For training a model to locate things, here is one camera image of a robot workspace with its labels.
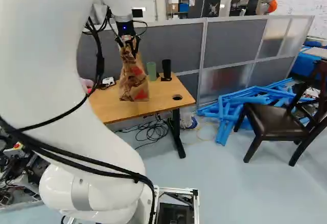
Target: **paper bag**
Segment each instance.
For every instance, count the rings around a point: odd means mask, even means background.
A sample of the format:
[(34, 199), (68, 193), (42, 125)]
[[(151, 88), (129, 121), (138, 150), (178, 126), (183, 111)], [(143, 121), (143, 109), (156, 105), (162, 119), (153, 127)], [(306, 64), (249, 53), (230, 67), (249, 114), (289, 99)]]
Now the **paper bag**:
[[(136, 39), (133, 40), (133, 48), (135, 49)], [(123, 68), (119, 78), (119, 97), (122, 101), (148, 101), (149, 87), (147, 75), (140, 53), (133, 56), (130, 45), (121, 47), (121, 59)]]

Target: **whiteboard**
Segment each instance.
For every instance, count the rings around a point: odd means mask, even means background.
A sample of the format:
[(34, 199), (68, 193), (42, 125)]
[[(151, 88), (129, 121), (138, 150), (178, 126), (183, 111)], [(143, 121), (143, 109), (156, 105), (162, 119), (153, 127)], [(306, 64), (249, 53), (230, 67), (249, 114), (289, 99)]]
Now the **whiteboard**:
[(314, 15), (309, 36), (327, 39), (327, 0), (277, 0), (273, 15)]

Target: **dark wooden chair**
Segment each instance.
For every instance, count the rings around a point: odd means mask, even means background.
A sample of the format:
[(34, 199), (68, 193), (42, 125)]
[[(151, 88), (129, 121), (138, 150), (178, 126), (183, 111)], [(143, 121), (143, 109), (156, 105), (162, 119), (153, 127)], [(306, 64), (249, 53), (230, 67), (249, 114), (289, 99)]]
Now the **dark wooden chair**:
[[(304, 92), (314, 82), (317, 74), (321, 75), (321, 91), (319, 97), (313, 101), (299, 102)], [(247, 116), (255, 133), (255, 138), (243, 159), (245, 163), (250, 161), (262, 141), (293, 141), (299, 146), (293, 154), (289, 165), (294, 166), (296, 164), (305, 149), (327, 126), (327, 118), (323, 119), (327, 107), (325, 97), (326, 75), (327, 62), (323, 60), (317, 62), (308, 80), (300, 86), (296, 96), (287, 107), (252, 103), (244, 104), (234, 131), (237, 132), (239, 130), (244, 117)], [(312, 116), (304, 106), (314, 103), (318, 103), (318, 110)], [(294, 107), (309, 118), (309, 123), (306, 126), (292, 114)]]

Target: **black desk leg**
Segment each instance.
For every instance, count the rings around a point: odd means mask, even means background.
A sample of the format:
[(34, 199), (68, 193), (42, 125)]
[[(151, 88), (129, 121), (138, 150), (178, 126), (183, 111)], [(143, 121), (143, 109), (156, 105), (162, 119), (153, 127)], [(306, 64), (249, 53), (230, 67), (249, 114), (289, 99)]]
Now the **black desk leg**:
[(180, 134), (180, 128), (179, 128), (179, 109), (173, 110), (173, 119), (170, 119), (170, 123), (168, 123), (170, 130), (173, 133), (176, 149), (178, 151), (179, 157), (181, 159), (184, 159), (186, 157), (186, 153), (182, 144), (182, 141), (180, 140), (179, 134)]

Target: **floor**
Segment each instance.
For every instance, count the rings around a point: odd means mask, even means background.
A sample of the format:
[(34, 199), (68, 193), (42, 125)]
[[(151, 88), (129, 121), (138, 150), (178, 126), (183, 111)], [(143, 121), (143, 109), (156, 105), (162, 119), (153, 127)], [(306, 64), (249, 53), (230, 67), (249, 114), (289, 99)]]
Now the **floor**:
[[(186, 150), (183, 160), (170, 135), (138, 150), (154, 184), (200, 190), (201, 223), (325, 223), (327, 132), (290, 167), (288, 160), (296, 148), (292, 142), (264, 142), (250, 163), (244, 164), (253, 132), (232, 133), (223, 147), (214, 142), (218, 127), (214, 121), (201, 120), (201, 126), (181, 134)], [(119, 136), (133, 147), (139, 145), (134, 132)], [(24, 212), (28, 217), (0, 214), (0, 223), (59, 223), (58, 213), (45, 206)]]

